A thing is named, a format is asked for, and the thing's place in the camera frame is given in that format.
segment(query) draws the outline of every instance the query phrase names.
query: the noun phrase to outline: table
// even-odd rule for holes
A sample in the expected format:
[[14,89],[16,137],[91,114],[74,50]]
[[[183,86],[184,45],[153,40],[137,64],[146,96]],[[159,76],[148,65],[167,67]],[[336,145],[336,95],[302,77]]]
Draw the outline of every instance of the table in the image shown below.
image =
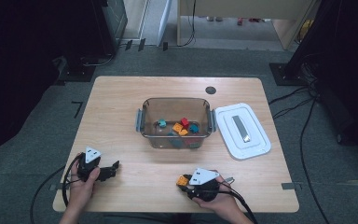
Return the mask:
[[[205,89],[213,86],[215,94]],[[272,144],[271,151],[246,161],[233,160],[220,132],[198,149],[156,149],[135,131],[135,116],[151,97],[197,97],[212,108],[246,103],[257,115]],[[196,168],[234,177],[238,191],[254,212],[295,212],[298,201],[261,81],[245,77],[98,77],[95,80],[66,166],[77,153],[93,147],[103,153],[100,167],[119,160],[117,176],[95,184],[89,212],[209,212],[175,186],[179,175]],[[53,202],[64,211],[62,193]]]
[[[181,17],[193,15],[195,0],[177,0],[177,45],[181,45]],[[320,0],[197,0],[195,16],[273,19],[282,43],[289,49],[304,21]]]

